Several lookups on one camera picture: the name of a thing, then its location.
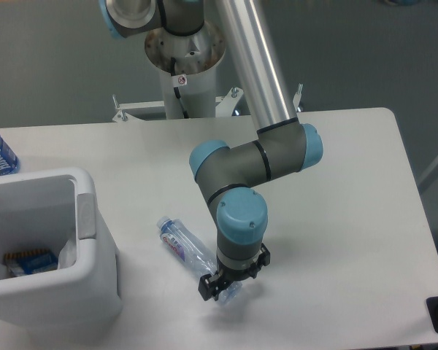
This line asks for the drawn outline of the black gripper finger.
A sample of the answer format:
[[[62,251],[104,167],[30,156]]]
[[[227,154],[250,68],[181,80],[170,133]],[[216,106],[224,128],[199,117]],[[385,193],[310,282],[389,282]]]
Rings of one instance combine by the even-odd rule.
[[[247,274],[249,277],[255,279],[258,272],[270,264],[270,251],[265,244],[261,244],[257,257],[251,262]]]
[[[205,274],[199,279],[198,291],[204,301],[213,299],[218,301],[222,291],[228,288],[228,282],[219,273]]]

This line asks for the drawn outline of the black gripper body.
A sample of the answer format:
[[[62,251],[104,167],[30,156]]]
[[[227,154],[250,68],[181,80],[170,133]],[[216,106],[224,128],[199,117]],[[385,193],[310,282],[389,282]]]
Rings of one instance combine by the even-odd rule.
[[[224,281],[244,281],[245,279],[255,279],[261,270],[259,263],[253,262],[248,268],[236,270],[227,267],[221,261],[218,262],[218,275]]]

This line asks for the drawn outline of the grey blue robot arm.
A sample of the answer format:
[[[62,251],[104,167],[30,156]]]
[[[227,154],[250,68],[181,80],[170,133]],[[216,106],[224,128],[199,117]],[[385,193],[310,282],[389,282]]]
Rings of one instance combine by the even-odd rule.
[[[158,70],[166,117],[216,115],[216,68],[232,54],[257,137],[230,147],[206,141],[191,153],[193,178],[217,228],[216,267],[199,277],[205,300],[231,296],[236,285],[270,263],[263,244],[265,200],[255,186],[302,171],[323,156],[315,127],[302,124],[282,74],[258,1],[218,1],[221,26],[202,1],[101,1],[116,37],[145,34],[145,54]]]

